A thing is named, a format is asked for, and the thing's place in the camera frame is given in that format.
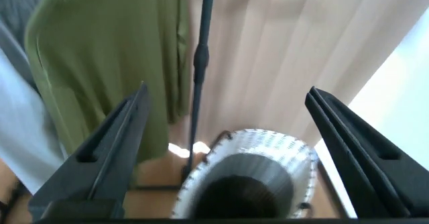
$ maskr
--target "laundry basket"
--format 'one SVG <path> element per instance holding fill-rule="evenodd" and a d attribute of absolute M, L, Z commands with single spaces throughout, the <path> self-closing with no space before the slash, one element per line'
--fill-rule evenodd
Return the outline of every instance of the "laundry basket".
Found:
<path fill-rule="evenodd" d="M 172 218 L 300 218 L 311 207 L 317 161 L 295 137 L 234 131 L 185 180 Z"/>

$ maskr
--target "green sweater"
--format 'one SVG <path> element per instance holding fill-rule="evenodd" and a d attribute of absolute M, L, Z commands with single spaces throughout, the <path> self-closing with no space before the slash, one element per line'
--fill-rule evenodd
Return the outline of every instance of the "green sweater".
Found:
<path fill-rule="evenodd" d="M 185 0 L 42 0 L 25 49 L 69 154 L 141 81 L 151 110 L 137 161 L 161 156 L 168 122 L 188 113 Z"/>

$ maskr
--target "curtain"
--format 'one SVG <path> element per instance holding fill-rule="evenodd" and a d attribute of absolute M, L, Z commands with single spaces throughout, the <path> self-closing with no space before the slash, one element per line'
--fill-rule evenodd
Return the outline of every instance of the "curtain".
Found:
<path fill-rule="evenodd" d="M 190 60 L 202 0 L 188 0 Z M 310 87 L 348 104 L 417 22 L 429 0 L 214 0 L 210 62 L 197 140 L 222 130 L 270 129 L 311 146 L 320 135 Z M 189 117 L 170 141 L 187 145 Z"/>

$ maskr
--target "brown floor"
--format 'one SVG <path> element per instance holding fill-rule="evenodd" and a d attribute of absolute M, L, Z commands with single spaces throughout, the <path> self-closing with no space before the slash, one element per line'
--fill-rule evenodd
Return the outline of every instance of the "brown floor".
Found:
<path fill-rule="evenodd" d="M 164 158 L 145 162 L 139 167 L 139 184 L 177 184 L 180 182 L 180 168 L 185 164 L 171 153 Z M 140 191 L 130 190 L 125 197 L 123 206 L 126 218 L 168 218 L 170 216 L 177 192 L 174 191 Z M 30 194 L 21 197 L 7 220 L 7 224 L 29 223 L 31 215 L 27 211 Z M 318 183 L 314 198 L 315 218 L 338 217 L 323 183 Z"/>

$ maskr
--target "white basket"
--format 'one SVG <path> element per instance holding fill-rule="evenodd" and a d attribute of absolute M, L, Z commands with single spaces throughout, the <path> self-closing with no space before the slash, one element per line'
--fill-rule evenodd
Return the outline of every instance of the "white basket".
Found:
<path fill-rule="evenodd" d="M 228 176 L 248 176 L 273 193 L 279 218 L 302 216 L 300 203 L 309 203 L 316 184 L 314 150 L 303 141 L 263 129 L 244 129 L 222 139 L 185 180 L 172 211 L 174 219 L 192 218 L 210 183 Z"/>

